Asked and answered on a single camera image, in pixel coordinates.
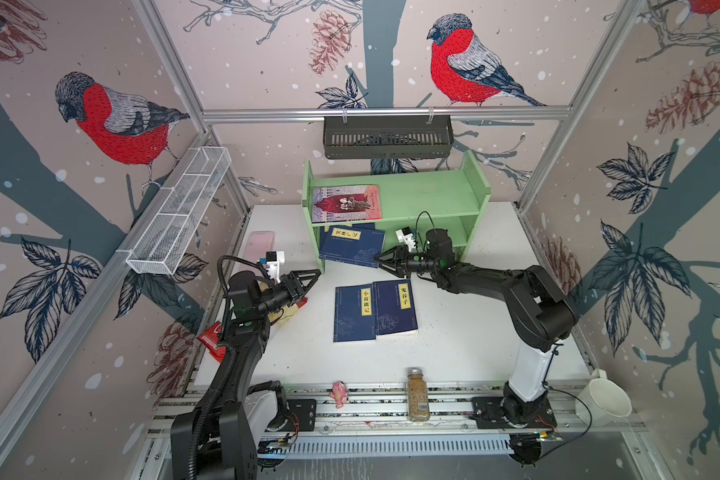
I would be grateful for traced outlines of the blue book yellow label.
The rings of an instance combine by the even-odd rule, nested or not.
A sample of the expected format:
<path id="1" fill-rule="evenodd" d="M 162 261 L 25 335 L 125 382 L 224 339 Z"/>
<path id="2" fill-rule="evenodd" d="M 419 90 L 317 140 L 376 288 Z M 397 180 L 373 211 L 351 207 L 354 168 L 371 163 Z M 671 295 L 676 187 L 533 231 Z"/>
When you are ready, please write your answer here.
<path id="1" fill-rule="evenodd" d="M 323 225 L 319 228 L 319 232 L 321 234 L 328 234 L 330 230 L 333 228 L 333 225 Z M 350 229 L 367 229 L 367 230 L 374 230 L 375 224 L 373 222 L 369 223 L 354 223 L 354 224 L 339 224 L 337 225 L 337 228 L 350 228 Z"/>

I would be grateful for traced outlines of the pink Hamlet book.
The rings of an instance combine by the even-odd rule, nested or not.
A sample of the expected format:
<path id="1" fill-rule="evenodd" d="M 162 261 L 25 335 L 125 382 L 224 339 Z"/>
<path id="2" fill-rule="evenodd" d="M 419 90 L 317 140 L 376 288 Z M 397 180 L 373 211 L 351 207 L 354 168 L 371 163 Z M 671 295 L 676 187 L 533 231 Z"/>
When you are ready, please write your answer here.
<path id="1" fill-rule="evenodd" d="M 315 187 L 310 217 L 313 223 L 380 220 L 379 189 L 376 185 Z"/>

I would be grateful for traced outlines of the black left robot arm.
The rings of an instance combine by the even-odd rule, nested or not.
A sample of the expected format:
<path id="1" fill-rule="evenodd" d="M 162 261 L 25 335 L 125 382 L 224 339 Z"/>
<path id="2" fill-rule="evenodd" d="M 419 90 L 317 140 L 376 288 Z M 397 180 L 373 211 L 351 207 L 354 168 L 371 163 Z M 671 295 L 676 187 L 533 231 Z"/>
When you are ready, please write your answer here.
<path id="1" fill-rule="evenodd" d="M 218 345 L 225 349 L 209 388 L 194 409 L 177 416 L 170 431 L 175 479 L 254 479 L 258 442 L 272 421 L 288 420 L 278 381 L 254 385 L 252 376 L 270 338 L 269 315 L 303 300 L 316 285 L 318 269 L 294 270 L 275 282 L 260 263 L 223 255 L 217 261 L 224 300 Z M 255 427 L 245 400 L 272 393 L 274 413 Z"/>

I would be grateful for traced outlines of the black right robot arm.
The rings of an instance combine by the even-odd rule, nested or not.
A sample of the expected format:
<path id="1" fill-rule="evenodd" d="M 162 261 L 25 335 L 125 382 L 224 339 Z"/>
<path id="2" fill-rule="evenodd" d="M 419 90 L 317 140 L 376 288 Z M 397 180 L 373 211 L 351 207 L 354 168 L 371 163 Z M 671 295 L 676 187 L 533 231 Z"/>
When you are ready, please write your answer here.
<path id="1" fill-rule="evenodd" d="M 520 339 L 514 369 L 504 386 L 503 418 L 514 426 L 524 426 L 545 409 L 546 378 L 553 356 L 578 316 L 544 268 L 497 270 L 459 261 L 448 232 L 440 228 L 427 231 L 421 251 L 400 244 L 377 254 L 374 260 L 398 278 L 426 273 L 449 293 L 503 301 Z"/>

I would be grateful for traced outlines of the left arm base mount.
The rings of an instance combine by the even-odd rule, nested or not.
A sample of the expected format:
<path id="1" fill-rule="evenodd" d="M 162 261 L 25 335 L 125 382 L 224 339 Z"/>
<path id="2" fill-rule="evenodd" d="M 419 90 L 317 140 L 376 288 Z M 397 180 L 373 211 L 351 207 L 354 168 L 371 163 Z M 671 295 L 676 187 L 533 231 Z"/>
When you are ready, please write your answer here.
<path id="1" fill-rule="evenodd" d="M 280 381 L 250 386 L 244 398 L 244 411 L 251 432 L 312 432 L 317 416 L 317 400 L 289 398 Z"/>

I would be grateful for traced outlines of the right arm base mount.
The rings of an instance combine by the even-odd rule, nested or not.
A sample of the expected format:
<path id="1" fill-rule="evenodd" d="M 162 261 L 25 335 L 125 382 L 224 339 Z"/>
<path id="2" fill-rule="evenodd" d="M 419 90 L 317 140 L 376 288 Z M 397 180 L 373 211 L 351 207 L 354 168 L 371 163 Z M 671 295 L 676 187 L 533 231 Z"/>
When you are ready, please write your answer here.
<path id="1" fill-rule="evenodd" d="M 509 397 L 474 397 L 470 419 L 482 430 L 498 429 L 556 429 L 548 395 L 543 394 L 532 402 Z"/>

